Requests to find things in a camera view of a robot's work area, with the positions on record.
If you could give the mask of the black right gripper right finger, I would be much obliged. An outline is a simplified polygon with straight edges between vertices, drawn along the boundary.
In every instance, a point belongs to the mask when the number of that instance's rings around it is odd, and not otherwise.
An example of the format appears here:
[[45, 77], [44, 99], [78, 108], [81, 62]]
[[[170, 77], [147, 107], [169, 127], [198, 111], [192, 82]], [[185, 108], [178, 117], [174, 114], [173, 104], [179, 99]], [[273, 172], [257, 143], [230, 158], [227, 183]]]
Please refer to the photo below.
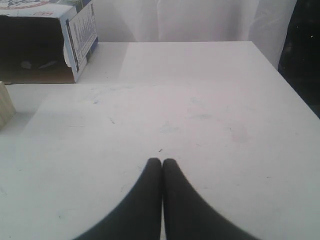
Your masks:
[[168, 240], [255, 240], [216, 210], [189, 183], [174, 159], [162, 165], [163, 213]]

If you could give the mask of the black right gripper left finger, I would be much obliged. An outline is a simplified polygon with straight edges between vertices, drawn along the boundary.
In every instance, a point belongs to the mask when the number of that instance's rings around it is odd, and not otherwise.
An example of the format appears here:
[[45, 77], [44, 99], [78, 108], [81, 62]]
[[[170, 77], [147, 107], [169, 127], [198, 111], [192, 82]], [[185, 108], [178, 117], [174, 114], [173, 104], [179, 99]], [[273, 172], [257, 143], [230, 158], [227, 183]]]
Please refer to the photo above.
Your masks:
[[78, 240], [159, 240], [162, 225], [162, 163], [150, 158], [125, 198]]

